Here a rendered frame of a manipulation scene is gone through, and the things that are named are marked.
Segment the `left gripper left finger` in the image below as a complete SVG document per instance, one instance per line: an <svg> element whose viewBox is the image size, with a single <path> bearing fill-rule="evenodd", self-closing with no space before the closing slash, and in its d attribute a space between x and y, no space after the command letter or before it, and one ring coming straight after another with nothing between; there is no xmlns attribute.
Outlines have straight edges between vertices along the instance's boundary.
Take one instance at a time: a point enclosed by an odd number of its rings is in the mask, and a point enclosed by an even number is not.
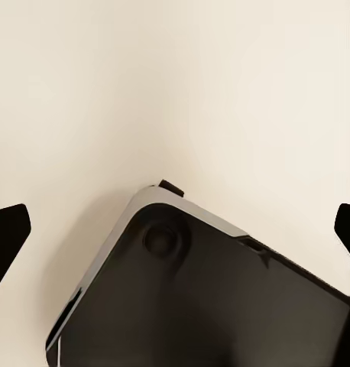
<svg viewBox="0 0 350 367"><path fill-rule="evenodd" d="M31 234L31 221L24 203L0 209L0 282Z"/></svg>

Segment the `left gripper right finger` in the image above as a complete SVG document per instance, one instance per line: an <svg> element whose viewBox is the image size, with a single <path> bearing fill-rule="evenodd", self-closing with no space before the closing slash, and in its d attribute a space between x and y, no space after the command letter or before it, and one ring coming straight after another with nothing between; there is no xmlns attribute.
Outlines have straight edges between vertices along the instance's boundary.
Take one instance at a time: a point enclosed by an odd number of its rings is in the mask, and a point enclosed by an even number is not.
<svg viewBox="0 0 350 367"><path fill-rule="evenodd" d="M335 216L334 231L350 254L350 204L340 203L339 211Z"/></svg>

